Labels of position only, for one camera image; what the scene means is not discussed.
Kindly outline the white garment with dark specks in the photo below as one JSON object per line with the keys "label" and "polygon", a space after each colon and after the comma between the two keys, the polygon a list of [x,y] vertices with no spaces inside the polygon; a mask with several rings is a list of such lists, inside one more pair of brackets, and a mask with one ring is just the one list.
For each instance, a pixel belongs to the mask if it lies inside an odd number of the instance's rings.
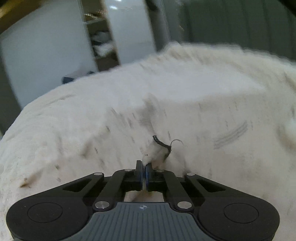
{"label": "white garment with dark specks", "polygon": [[1,240],[17,200],[96,171],[132,168],[152,136],[176,139],[164,162],[261,197],[295,240],[295,89],[254,82],[205,91],[82,79],[28,104],[1,140]]}

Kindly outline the white folded clothes on shelf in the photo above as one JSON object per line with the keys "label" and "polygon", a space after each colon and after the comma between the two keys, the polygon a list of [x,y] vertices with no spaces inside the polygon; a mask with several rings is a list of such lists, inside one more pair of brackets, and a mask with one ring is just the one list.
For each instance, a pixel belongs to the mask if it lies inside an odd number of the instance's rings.
{"label": "white folded clothes on shelf", "polygon": [[90,39],[96,57],[103,58],[114,52],[114,44],[110,32],[98,31]]}

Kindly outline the white fluffy bed blanket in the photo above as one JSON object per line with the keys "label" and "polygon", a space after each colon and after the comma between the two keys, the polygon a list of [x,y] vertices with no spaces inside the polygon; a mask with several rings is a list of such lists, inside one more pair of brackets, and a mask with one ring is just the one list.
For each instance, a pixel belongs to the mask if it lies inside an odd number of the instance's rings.
{"label": "white fluffy bed blanket", "polygon": [[231,46],[172,44],[143,61],[82,77],[29,103],[1,140],[1,168],[121,165],[156,135],[174,155],[206,157],[280,136],[295,144],[295,63]]}

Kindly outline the dark blue cloth item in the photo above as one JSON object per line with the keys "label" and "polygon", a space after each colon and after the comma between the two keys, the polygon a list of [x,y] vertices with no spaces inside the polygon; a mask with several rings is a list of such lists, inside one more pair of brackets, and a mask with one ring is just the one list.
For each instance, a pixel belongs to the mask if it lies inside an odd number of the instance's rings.
{"label": "dark blue cloth item", "polygon": [[[88,75],[92,75],[92,74],[94,74],[94,73],[95,73],[95,72],[93,72],[93,71],[89,71],[89,72],[86,73],[86,76],[88,76]],[[73,81],[75,81],[77,78],[81,78],[81,76],[78,76],[78,77],[64,76],[64,77],[62,78],[62,84],[67,84],[67,83],[73,82]]]}

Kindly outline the white wardrobe with open shelves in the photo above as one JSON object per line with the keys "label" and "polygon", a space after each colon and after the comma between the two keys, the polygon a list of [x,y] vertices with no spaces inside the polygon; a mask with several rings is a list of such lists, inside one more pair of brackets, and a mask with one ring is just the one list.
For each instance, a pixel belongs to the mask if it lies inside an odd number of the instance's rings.
{"label": "white wardrobe with open shelves", "polygon": [[[156,51],[145,1],[98,1],[119,63]],[[1,56],[20,107],[54,89],[73,72],[105,69],[91,46],[82,1],[43,1],[1,34]]]}

